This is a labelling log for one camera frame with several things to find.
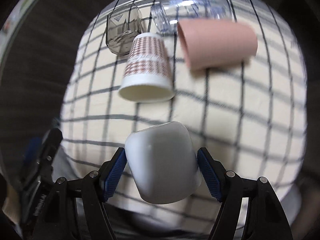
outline paper cup rim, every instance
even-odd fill
[[[137,35],[133,41],[135,41],[136,39],[139,39],[139,38],[143,38],[143,37],[154,37],[154,38],[158,38],[158,39],[161,39],[162,40],[162,37],[156,33],[141,33],[139,35]]]
[[[138,88],[140,86],[147,86],[159,89],[163,93],[162,97],[148,97],[147,99],[136,98],[134,99],[131,96],[128,96],[127,90],[132,90],[133,88]],[[150,73],[140,73],[126,76],[122,79],[121,87],[118,91],[119,96],[122,98],[138,102],[138,103],[154,103],[154,102],[163,102],[167,101],[174,97],[175,93],[172,89],[172,82],[164,76],[150,74]]]

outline black grid line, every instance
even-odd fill
[[[91,29],[91,31],[90,31],[90,34],[89,34],[88,41],[87,41],[86,46],[85,46],[85,48],[84,48],[84,52],[83,52],[83,54],[82,54],[82,61],[81,61],[80,66],[79,66],[79,75],[80,75],[80,72],[81,72],[81,69],[82,69],[83,60],[84,60],[84,54],[85,54],[86,51],[87,51],[89,39],[90,39],[90,37],[91,37],[91,34],[92,34],[92,31],[93,31],[94,25],[95,25],[95,23],[97,22],[97,19],[98,19],[99,15],[100,15],[100,13],[98,14],[97,18],[95,19],[95,22],[94,22],[93,27],[92,27],[92,29]],[[76,82],[76,83],[74,84],[75,87],[74,87],[74,91],[73,91],[73,98],[75,98],[76,95],[77,95],[78,85],[79,85],[79,82]],[[72,103],[72,105],[71,105],[70,118],[73,118],[73,117],[74,117],[75,105],[76,105],[75,103]],[[72,123],[72,122],[70,122],[70,124],[69,124],[69,136],[72,136],[72,138],[73,138],[73,123]]]
[[[126,58],[122,58],[120,60],[118,60],[118,64],[122,64],[122,63],[126,63],[127,62],[127,59]],[[96,71],[99,71],[99,70],[102,70],[102,69],[105,69],[105,68],[108,68],[108,67],[113,67],[114,66],[114,62],[112,63],[109,63],[109,64],[105,64],[105,65],[102,65],[102,66],[99,66],[96,68]],[[79,76],[74,82],[86,77],[86,76],[89,76],[92,72],[89,71],[89,72],[86,72],[84,74],[82,74],[81,76]]]
[[[81,100],[83,98],[86,98],[90,95],[97,95],[97,94],[101,94],[101,93],[106,93],[106,92],[110,92],[110,91],[114,91],[114,90],[118,90],[120,88],[120,86],[114,86],[114,87],[110,87],[110,88],[103,88],[103,89],[99,89],[99,90],[95,90],[95,91],[91,91],[90,93],[87,93],[87,94],[84,94],[84,95],[81,95],[77,98],[74,98],[70,101],[66,101],[64,104],[70,104],[70,103],[73,103],[75,101],[78,101],[78,100]]]
[[[278,27],[278,30],[279,30],[279,34],[281,36],[281,40],[282,40],[282,43],[283,43],[283,47],[284,47],[284,51],[285,51],[285,55],[286,55],[286,58],[287,58],[287,63],[288,63],[288,75],[289,75],[289,79],[290,79],[290,101],[291,101],[291,107],[290,107],[290,123],[289,123],[289,133],[288,133],[288,141],[287,141],[287,145],[286,145],[286,148],[285,148],[285,153],[284,153],[284,159],[283,159],[283,164],[282,164],[282,167],[280,169],[280,172],[278,174],[278,177],[277,177],[277,180],[276,180],[276,184],[275,184],[275,188],[277,190],[277,187],[278,185],[280,184],[280,181],[282,180],[283,178],[283,175],[284,175],[284,170],[288,164],[288,156],[291,152],[291,144],[292,144],[292,127],[293,127],[293,120],[294,120],[294,91],[293,91],[293,83],[292,83],[292,73],[291,73],[291,65],[290,65],[290,59],[289,59],[289,54],[288,54],[288,50],[287,50],[287,46],[284,42],[284,38],[283,38],[283,35],[282,35],[282,32],[280,30],[280,27],[277,23],[277,20],[271,10],[271,8],[268,6],[274,20],[275,20],[275,23]]]
[[[152,17],[145,17],[145,18],[141,19],[141,21],[150,20],[150,19],[152,19]],[[102,24],[96,25],[94,29],[98,28],[98,27],[101,26]],[[94,38],[91,39],[91,40],[89,40],[88,44],[90,44],[92,41],[95,41],[96,39],[98,39],[98,38],[99,38],[100,36],[102,36],[103,34],[104,34],[104,33],[102,33],[102,34],[94,37]],[[262,35],[257,34],[257,38],[258,38],[258,40],[263,41]],[[270,39],[268,39],[268,38],[266,38],[266,41],[268,42],[269,47],[272,47],[272,48],[274,48],[274,49],[280,50],[281,53],[284,53],[284,54],[285,54],[285,52],[284,52],[284,50],[283,50],[283,46],[282,46],[281,44],[277,43],[276,41],[270,40]],[[86,46],[86,43],[83,44],[83,45],[81,45],[81,46],[79,46],[78,50],[84,48],[85,46]],[[92,54],[93,54],[93,53],[87,55],[84,59],[92,56]],[[290,55],[290,59],[291,59],[291,60],[293,60],[294,62],[296,62],[296,63],[298,63],[298,64],[301,63],[299,56],[296,55],[294,52],[288,51],[288,54],[291,54],[291,55]]]
[[[179,7],[177,7],[177,12],[176,12],[176,18],[175,20],[177,21],[179,18]],[[173,34],[173,66],[172,66],[172,88],[175,89],[175,82],[176,82],[176,48],[177,48],[177,39],[178,39],[178,34],[177,31],[174,32]],[[169,119],[168,121],[170,122],[172,120],[172,114],[173,114],[173,103],[174,103],[175,98],[170,99],[170,112],[169,112]]]
[[[162,37],[173,36],[173,35],[174,35],[174,34],[161,34]],[[100,49],[100,51],[103,51],[103,50],[105,50],[105,49],[108,49],[108,47],[103,47],[103,48]],[[97,53],[97,51],[94,51],[94,52],[88,54],[87,56],[85,56],[85,57],[83,58],[83,60],[86,60],[87,58],[91,57],[91,56],[94,55],[95,53]],[[267,67],[268,67],[268,59],[267,59],[267,58],[264,58],[264,57],[262,57],[262,56],[260,56],[260,55],[257,54],[257,55],[254,57],[253,60],[256,60],[256,61],[262,63],[263,66],[267,66]],[[178,61],[179,61],[179,62],[184,62],[184,59],[182,59],[182,58],[177,58],[176,61],[177,61],[177,62],[178,62]],[[287,72],[288,72],[288,70],[287,70],[285,67],[281,66],[280,64],[278,64],[277,62],[274,62],[274,61],[271,61],[271,60],[270,60],[270,62],[271,62],[271,64],[272,64],[272,66],[273,66],[273,67],[272,67],[273,70],[276,70],[276,71],[277,71],[279,74],[281,74],[282,76],[287,77]],[[305,80],[304,78],[301,78],[301,77],[295,75],[294,73],[292,73],[292,77],[293,77],[293,82],[294,82],[294,83],[296,83],[296,84],[298,84],[298,85],[301,85],[301,86],[305,86],[305,85],[306,85],[306,80]]]
[[[111,86],[113,86],[113,84],[115,82],[117,63],[118,63],[118,56],[116,57],[115,66],[113,68]],[[107,105],[107,109],[106,109],[106,116],[108,116],[109,113],[110,113],[111,103],[112,103],[112,91],[110,91],[110,93],[109,93],[108,105]],[[104,125],[103,125],[103,132],[102,132],[102,141],[107,140],[108,125],[109,125],[109,119],[105,119],[105,122],[104,122]],[[102,148],[101,149],[101,153],[100,153],[100,157],[99,157],[99,162],[100,163],[103,162],[105,155],[106,155],[106,149]]]
[[[213,225],[215,223],[216,219],[211,219],[209,224],[204,228],[203,232],[207,232],[210,228],[213,228]]]
[[[71,142],[71,143],[88,143],[88,144],[94,144],[94,145],[99,145],[99,146],[111,146],[111,147],[124,147],[124,144],[120,144],[120,143],[113,143],[113,142],[97,142],[97,141],[81,141],[81,140],[69,140],[69,139],[64,139],[64,141],[67,142]],[[70,157],[69,155],[67,155],[67,158],[72,160],[73,162],[76,163],[81,163],[81,164],[85,164],[88,166],[92,166],[93,168],[99,168],[101,165],[95,164],[95,163],[90,163],[87,161],[82,161],[82,160],[77,160],[74,159],[72,157]],[[127,173],[126,171],[123,172],[123,174],[127,177],[133,178],[133,176],[129,173]],[[281,187],[288,187],[293,183],[293,181],[291,182],[285,182],[285,183],[279,183],[277,188],[281,188]],[[197,198],[200,200],[205,200],[205,201],[209,201],[209,202],[217,202],[215,198],[207,198],[207,197],[203,197],[203,196],[199,196],[197,194],[192,194],[193,198]]]
[[[254,13],[254,12],[251,12],[251,11],[249,11],[249,10],[246,10],[246,9],[244,9],[244,8],[242,8],[242,7],[234,6],[234,8],[237,9],[237,10],[239,10],[239,11],[241,11],[241,12],[245,12],[246,14],[248,14],[248,15],[250,15],[250,16],[252,16],[252,17],[255,16],[255,13]],[[272,29],[276,29],[276,24],[275,24],[274,22],[272,22],[271,20],[269,20],[269,19],[267,19],[267,18],[265,18],[265,17],[263,17],[263,16],[259,16],[259,18],[260,18],[261,20],[263,20],[264,22],[270,24],[270,25],[268,25],[268,26],[270,26]],[[292,33],[289,32],[289,31],[287,31],[286,36],[290,39],[290,38],[292,38]]]
[[[137,131],[137,120],[139,116],[139,109],[140,109],[140,103],[136,103],[135,109],[134,109],[134,122],[133,122],[132,132]]]
[[[126,61],[127,61],[126,59],[121,59],[121,60],[118,61],[118,64],[125,63]],[[112,66],[114,66],[113,62],[110,63],[110,64],[107,64],[107,65],[104,65],[104,66],[97,67],[96,71],[102,70],[102,69],[105,69],[105,68],[108,68],[108,67],[112,67]],[[238,75],[238,74],[233,73],[233,72],[229,72],[229,71],[227,71],[225,69],[215,68],[214,71],[220,72],[220,73],[223,73],[223,74],[227,74],[230,77],[234,78],[235,80],[241,80],[242,79],[241,75]],[[90,74],[91,74],[91,72],[85,73],[82,76],[80,76],[80,79],[83,78],[83,77],[89,76]],[[252,86],[252,87],[255,87],[255,88],[261,90],[264,93],[268,93],[269,92],[269,88],[267,86],[255,81],[253,79],[244,77],[244,82],[246,84]],[[103,93],[103,92],[105,92],[105,91],[104,90],[97,90],[97,91],[93,91],[92,93]],[[282,101],[284,103],[288,103],[288,104],[291,103],[290,97],[287,96],[286,94],[283,94],[282,92],[279,92],[279,91],[273,91],[273,93],[274,93],[273,94],[274,97],[279,99],[280,101]],[[86,97],[86,95],[87,94],[81,95],[81,96],[79,96],[77,98],[73,98],[73,99],[71,99],[69,101],[64,101],[63,104],[70,104],[70,103],[72,103],[74,101],[77,101],[79,99],[82,99],[82,98]],[[300,110],[305,109],[305,103],[304,102],[302,103],[302,102],[299,102],[299,101],[294,101],[294,103],[295,103],[295,108],[296,109],[300,109]]]
[[[206,70],[205,70],[204,108],[203,108],[201,130],[200,130],[200,136],[202,138],[202,146],[203,147],[206,147],[206,144],[207,144],[207,140],[206,140],[206,136],[205,136],[205,129],[206,129],[206,119],[207,119],[207,109],[208,109],[209,72],[210,72],[210,69],[206,68]],[[185,207],[186,213],[190,213],[194,199],[200,199],[200,198],[196,194],[192,194],[188,197],[187,204]],[[184,225],[184,223],[186,223],[186,222],[187,222],[186,217],[184,217],[181,220],[181,225]],[[212,220],[210,220],[208,222],[209,222],[208,225],[211,225],[212,223],[214,223]]]
[[[236,12],[233,6],[232,0],[230,1],[232,14],[235,22],[237,22]],[[233,162],[231,165],[231,170],[236,169],[236,165],[239,159],[239,152],[240,152],[240,139],[241,139],[241,126],[242,126],[242,119],[244,116],[243,109],[244,109],[244,62],[241,62],[241,92],[240,92],[240,108],[239,108],[239,121],[237,126],[237,135],[236,135],[236,152],[234,153]]]
[[[156,0],[153,0],[152,2],[152,6],[154,6],[156,3]],[[149,24],[148,24],[148,33],[150,32],[150,28],[151,28],[151,23],[152,23],[152,14],[150,12],[150,16],[149,16]]]
[[[156,3],[156,0],[153,0],[153,3],[152,3],[152,6],[154,6]],[[150,12],[150,19],[149,19],[149,24],[148,24],[148,32],[150,32],[150,28],[151,28],[151,24],[152,24],[152,14]],[[139,112],[139,106],[137,107],[137,115],[136,117],[138,117],[138,112]],[[149,215],[151,217],[154,217],[156,215],[156,210],[157,210],[157,206],[153,204],[153,207],[151,208],[150,212],[149,212]]]
[[[135,2],[142,2],[142,1],[148,1],[148,0],[137,0],[137,1],[135,1]],[[124,2],[124,3],[122,3],[122,4],[119,5],[119,6],[127,5],[127,4],[130,4],[130,3]],[[148,6],[150,6],[150,5],[140,6],[139,8],[144,8],[144,7],[148,7]],[[98,28],[98,27],[101,25],[101,22],[102,22],[103,20],[106,20],[106,19],[107,19],[107,15],[109,14],[109,13],[107,13],[107,11],[105,11],[105,12],[103,13],[103,16],[102,16],[100,19],[97,20],[96,28]]]
[[[270,62],[270,54],[269,54],[269,48],[268,44],[266,41],[266,37],[262,28],[262,24],[260,22],[259,16],[257,14],[257,11],[252,3],[252,0],[249,0],[252,6],[252,9],[257,17],[257,20],[259,22],[259,26],[262,32],[263,40],[266,46],[266,52],[267,52],[267,60],[268,60],[268,65],[269,65],[269,96],[270,96],[270,101],[269,101],[269,118],[268,118],[268,128],[267,128],[267,133],[266,133],[266,139],[265,139],[265,146],[264,146],[264,152],[263,152],[263,160],[261,162],[260,168],[259,168],[259,177],[262,176],[264,173],[264,170],[267,165],[267,160],[268,160],[268,153],[269,153],[269,148],[270,148],[270,137],[271,137],[271,129],[272,129],[272,112],[273,112],[273,91],[272,91],[272,64]]]
[[[144,235],[139,235],[138,233],[134,232],[134,233],[124,233],[122,231],[117,231],[116,229],[114,229],[114,233],[116,234],[116,237],[118,237],[117,239],[129,239],[129,240],[150,240],[151,238],[148,236],[144,236]],[[176,236],[171,236],[171,237],[157,237],[156,240],[206,240],[208,237],[204,236],[204,235],[196,235],[195,233],[189,233],[186,232],[183,235],[181,235],[180,233]]]
[[[118,89],[119,89],[119,86],[115,86],[115,87],[111,87],[111,88],[107,88],[107,89],[103,89],[103,90],[98,90],[98,91],[101,91],[103,93],[103,92],[107,92],[107,91],[110,91],[110,92],[116,91]],[[206,100],[205,97],[196,95],[195,93],[190,92],[190,91],[175,90],[175,92],[176,92],[177,95],[183,95],[183,96],[192,98],[192,99],[194,99],[196,101],[199,101],[199,102],[204,102]],[[239,113],[240,112],[239,108],[237,108],[236,106],[227,105],[227,104],[225,104],[223,102],[219,102],[219,101],[216,101],[216,100],[211,100],[210,98],[207,99],[207,104],[209,106],[215,106],[215,107],[218,107],[218,108],[221,108],[221,109],[224,109],[224,110],[231,111],[233,113]],[[253,121],[255,121],[255,122],[257,122],[257,123],[259,123],[261,125],[264,125],[264,126],[268,126],[269,125],[268,120],[265,119],[263,116],[258,115],[257,113],[252,113],[252,112],[249,112],[249,111],[243,111],[243,116],[246,117],[247,119],[253,120]],[[77,121],[85,121],[85,120],[86,120],[86,117],[62,119],[63,122],[77,122]],[[288,133],[289,132],[289,128],[287,128],[286,126],[284,126],[282,124],[275,123],[275,122],[272,123],[272,128],[274,130],[277,130],[277,131],[283,132],[283,133]],[[306,130],[299,131],[299,130],[292,129],[292,135],[295,136],[295,137],[303,137],[305,135],[305,133],[306,133]]]
[[[144,118],[144,117],[139,117],[139,116],[136,117],[134,115],[126,115],[126,114],[110,114],[110,115],[89,116],[88,119],[89,120],[121,119],[121,120],[132,120],[132,121],[134,121],[135,118],[139,122],[144,122],[144,123],[147,123],[147,124],[150,124],[150,125],[159,125],[159,124],[165,123],[165,121],[151,120],[151,119]],[[189,128],[189,127],[187,127],[187,129],[188,129],[188,131],[190,133],[201,137],[201,133],[200,132],[195,131],[195,130]],[[206,139],[214,141],[214,142],[217,142],[217,143],[220,143],[220,144],[225,145],[225,146],[230,146],[230,147],[235,147],[236,146],[236,144],[234,142],[228,142],[226,140],[223,140],[221,138],[217,138],[217,137],[214,137],[214,136],[206,135]],[[83,140],[73,140],[73,142],[82,143]],[[96,143],[90,143],[92,141],[87,141],[87,142],[89,144],[97,144],[97,145],[105,143],[105,142],[100,142],[100,144],[99,144],[99,142],[96,142]],[[248,147],[246,145],[241,145],[241,149],[244,150],[245,152],[249,153],[249,154],[252,154],[252,155],[263,156],[263,151],[255,149],[255,148],[252,148],[252,147]],[[277,155],[272,155],[272,154],[269,154],[269,159],[275,160],[275,161],[282,161],[283,160],[282,157],[279,157]],[[298,162],[300,160],[301,160],[301,158],[298,158],[297,160],[288,160],[288,162],[294,163],[294,162]]]
[[[94,80],[96,69],[97,69],[97,61],[98,61],[98,57],[99,57],[99,54],[100,54],[100,48],[101,48],[101,45],[102,45],[102,42],[103,42],[103,37],[104,37],[104,35],[101,38],[99,49],[97,51],[96,58],[94,60],[93,71],[92,71],[91,78],[90,78],[90,83],[89,83],[89,90],[88,90],[88,94],[87,94],[87,97],[86,97],[87,100],[86,100],[86,104],[85,104],[84,116],[88,116],[89,115],[91,95],[92,95],[92,85],[93,85],[93,80]],[[88,135],[88,122],[85,121],[84,122],[84,126],[83,126],[83,135],[82,135],[84,140],[87,139],[87,135]],[[86,160],[87,159],[87,145],[86,144],[82,145],[82,155],[83,155],[83,159]]]
[[[168,59],[169,59],[169,61],[174,61],[173,57],[168,57]],[[256,55],[255,59],[257,61],[263,63],[263,65],[267,64],[267,59],[264,59],[263,57],[261,57],[259,55]],[[127,62],[126,58],[119,60],[118,64],[122,64],[122,63],[125,63],[125,62]],[[175,62],[176,63],[184,63],[184,59],[183,58],[175,58]],[[279,64],[277,64],[275,62],[272,62],[272,61],[270,61],[270,62],[272,64],[272,66],[273,66],[273,70],[276,70],[278,73],[280,73],[284,77],[288,76],[288,70],[286,68],[283,68],[282,66],[280,66]],[[104,68],[111,67],[111,66],[113,66],[113,64],[114,63],[112,62],[112,63],[106,64],[104,66],[97,67],[97,70],[101,70],[101,69],[104,69]],[[227,71],[225,69],[215,68],[215,71],[220,71],[221,73],[227,73],[231,77],[237,78],[238,80],[242,80],[242,76],[241,75],[229,72],[229,71]],[[86,76],[88,76],[90,74],[91,74],[91,72],[84,73],[83,75],[81,75],[77,79],[75,79],[73,82],[70,82],[69,85],[72,85],[72,84],[76,83],[79,79],[82,79],[82,78],[84,78],[84,77],[86,77]],[[267,86],[265,86],[262,83],[259,83],[259,82],[255,81],[253,79],[244,77],[244,81],[245,81],[245,83],[247,83],[249,85],[252,85],[255,88],[261,90],[262,92],[268,92],[269,91],[269,88]],[[301,85],[301,86],[305,86],[306,82],[304,80],[301,80],[297,84]],[[290,102],[291,102],[290,96],[288,96],[286,94],[283,94],[282,92],[279,92],[279,91],[274,91],[274,97],[277,97],[279,100],[281,100],[281,101],[283,101],[285,103],[288,103],[288,104],[290,104]],[[304,102],[295,101],[295,106],[299,107],[300,109],[304,109],[305,103]]]
[[[244,4],[244,1],[241,1],[241,0],[235,0],[235,4],[237,4],[239,7],[243,8],[243,9],[246,9],[246,6]],[[269,10],[265,9],[265,8],[262,8],[260,7],[258,4],[255,4],[255,8],[257,9],[257,12],[258,13],[261,13],[263,14],[263,17],[266,17],[266,19],[270,20],[270,23],[272,23],[272,20],[273,20],[273,17],[269,15]],[[283,19],[280,19],[280,24],[279,24],[279,27],[284,30],[284,31],[287,31],[287,32],[290,32],[290,34],[292,33],[291,29],[290,29],[290,26],[283,20]]]
[[[272,17],[272,15],[269,14],[269,10],[268,9],[261,8],[261,7],[259,7],[258,4],[256,4],[256,8],[257,8],[257,12],[258,13],[263,13],[266,17],[268,17],[269,19],[273,20],[273,17]],[[280,29],[288,30],[294,36],[294,33],[292,32],[289,24],[281,17],[280,14],[278,14],[277,12],[275,14],[276,14],[276,16],[278,18],[277,22],[279,24]]]
[[[132,11],[132,6],[135,5],[135,4],[134,4],[134,1],[135,1],[135,0],[133,0],[133,2],[130,3],[130,4],[121,5],[119,8],[117,8],[117,10],[118,10],[118,9],[121,9],[122,6],[124,6],[124,7],[127,8],[127,7],[129,7],[129,5],[130,5],[130,9],[129,9],[129,12],[128,12],[128,21],[127,21],[128,24],[131,23],[131,22],[130,22],[130,15],[131,15],[131,11]],[[113,14],[113,11],[115,10],[115,8],[116,8],[116,7],[114,7],[114,9],[112,10],[112,12],[110,12],[109,14],[107,14],[107,19],[108,19],[108,16],[110,16],[110,18],[111,18],[112,14]],[[106,27],[106,33],[108,33],[110,30],[118,29],[119,26],[111,27],[111,28],[109,28],[109,29],[107,29],[107,27]]]
[[[117,190],[115,191],[115,194],[123,196],[123,197],[128,198],[128,199],[135,200],[135,201],[137,201],[139,203],[143,203],[143,204],[146,204],[146,205],[153,205],[151,203],[145,202],[145,201],[137,199],[135,197],[128,196],[127,194],[121,193],[121,192],[119,192]],[[172,209],[169,209],[169,208],[165,208],[162,205],[158,205],[157,208],[165,210],[165,211],[168,211],[168,212],[171,212],[171,213],[174,213],[174,214],[181,215],[181,216],[186,217],[186,218],[193,218],[193,219],[201,220],[201,221],[205,221],[205,222],[210,222],[211,221],[210,219],[207,219],[207,218],[203,218],[203,217],[199,217],[199,216],[193,216],[193,215],[186,214],[184,212],[178,212],[178,211],[175,211],[175,210],[172,210]]]

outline checkered tablecloth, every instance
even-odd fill
[[[176,96],[164,103],[129,102],[117,92],[127,57],[106,46],[107,14],[135,3],[148,32],[156,33],[150,6],[159,1],[116,0],[85,31],[61,110],[62,145],[74,170],[83,177],[123,147],[131,132],[178,121],[188,128],[195,150],[206,146],[214,159],[241,177],[267,177],[281,200],[300,170],[306,130],[306,74],[292,30],[260,0],[229,0],[233,20],[249,24],[257,34],[256,57],[236,67],[193,74],[184,64],[179,37],[165,36]],[[198,233],[211,230],[220,208],[204,182],[179,202],[146,203],[128,166],[109,203]],[[244,199],[239,227],[246,208]]]

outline pink cup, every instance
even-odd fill
[[[229,20],[181,20],[178,34],[185,62],[192,70],[236,64],[255,56],[258,49],[252,28]]]

